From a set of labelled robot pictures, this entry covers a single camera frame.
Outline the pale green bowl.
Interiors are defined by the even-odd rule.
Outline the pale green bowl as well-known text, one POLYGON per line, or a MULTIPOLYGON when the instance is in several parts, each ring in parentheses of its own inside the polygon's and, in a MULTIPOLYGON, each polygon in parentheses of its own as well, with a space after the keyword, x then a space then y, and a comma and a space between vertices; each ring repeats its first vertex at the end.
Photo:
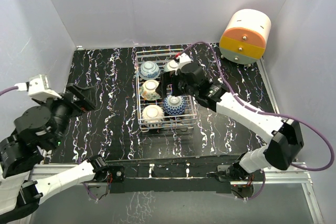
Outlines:
POLYGON ((176 62, 175 60, 171 60, 165 64, 163 71, 175 73, 176 70, 178 69, 178 66, 179 66, 178 62, 176 62))

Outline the blue white patterned bowl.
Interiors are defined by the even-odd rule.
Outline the blue white patterned bowl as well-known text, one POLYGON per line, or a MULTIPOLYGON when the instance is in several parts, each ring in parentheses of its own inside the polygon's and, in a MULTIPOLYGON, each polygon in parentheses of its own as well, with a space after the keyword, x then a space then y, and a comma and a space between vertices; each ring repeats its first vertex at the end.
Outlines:
POLYGON ((139 76, 144 80, 156 79, 159 77, 161 70, 153 61, 145 61, 141 64, 139 76))

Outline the red patterned bowl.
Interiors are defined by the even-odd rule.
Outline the red patterned bowl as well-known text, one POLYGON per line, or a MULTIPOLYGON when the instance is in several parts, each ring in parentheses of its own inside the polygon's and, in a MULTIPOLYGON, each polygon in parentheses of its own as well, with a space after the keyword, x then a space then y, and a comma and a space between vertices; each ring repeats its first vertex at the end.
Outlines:
POLYGON ((168 116, 179 116, 185 113, 186 101, 182 96, 169 95, 163 100, 163 111, 168 116))

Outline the cream bowl leaf pattern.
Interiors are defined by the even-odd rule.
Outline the cream bowl leaf pattern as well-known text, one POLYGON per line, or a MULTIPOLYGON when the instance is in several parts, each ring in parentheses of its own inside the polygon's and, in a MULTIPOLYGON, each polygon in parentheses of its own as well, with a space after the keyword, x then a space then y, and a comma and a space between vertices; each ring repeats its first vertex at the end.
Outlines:
POLYGON ((147 80, 140 86, 140 96, 147 101, 155 101, 161 98, 156 92, 159 82, 156 80, 147 80))

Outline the white bowl brown rim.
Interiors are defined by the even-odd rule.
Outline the white bowl brown rim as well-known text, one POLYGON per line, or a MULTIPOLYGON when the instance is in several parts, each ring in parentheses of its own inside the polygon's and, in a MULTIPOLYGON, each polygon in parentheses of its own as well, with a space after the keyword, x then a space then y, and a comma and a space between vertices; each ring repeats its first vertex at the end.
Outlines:
POLYGON ((141 123, 146 127, 159 127, 164 121, 163 109, 155 104, 147 105, 141 113, 141 123))

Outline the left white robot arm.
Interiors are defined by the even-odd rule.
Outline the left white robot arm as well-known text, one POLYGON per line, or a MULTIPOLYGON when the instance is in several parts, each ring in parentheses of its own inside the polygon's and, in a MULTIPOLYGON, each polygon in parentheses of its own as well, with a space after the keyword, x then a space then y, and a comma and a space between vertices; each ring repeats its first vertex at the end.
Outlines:
POLYGON ((22 219, 50 197, 79 183, 108 177, 108 164, 101 155, 56 175, 36 180, 28 176, 44 157, 40 150, 53 151, 61 143, 72 117, 93 111, 97 89, 73 83, 65 93, 43 90, 37 103, 14 121, 12 134, 1 141, 1 223, 22 219))

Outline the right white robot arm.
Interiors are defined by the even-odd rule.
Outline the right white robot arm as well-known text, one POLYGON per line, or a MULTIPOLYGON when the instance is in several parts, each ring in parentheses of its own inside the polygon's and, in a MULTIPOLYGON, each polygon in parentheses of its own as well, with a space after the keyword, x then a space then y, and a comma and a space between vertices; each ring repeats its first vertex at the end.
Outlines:
POLYGON ((229 168, 211 173, 211 176, 247 180, 253 172, 266 167, 287 170, 304 146, 297 121, 264 115, 257 108, 248 110, 248 103, 228 92, 220 82, 210 82, 195 62, 177 71, 161 73, 156 91, 162 98, 167 96, 167 86, 172 87, 173 96, 193 96, 199 105, 232 118, 266 143, 241 154, 229 168))

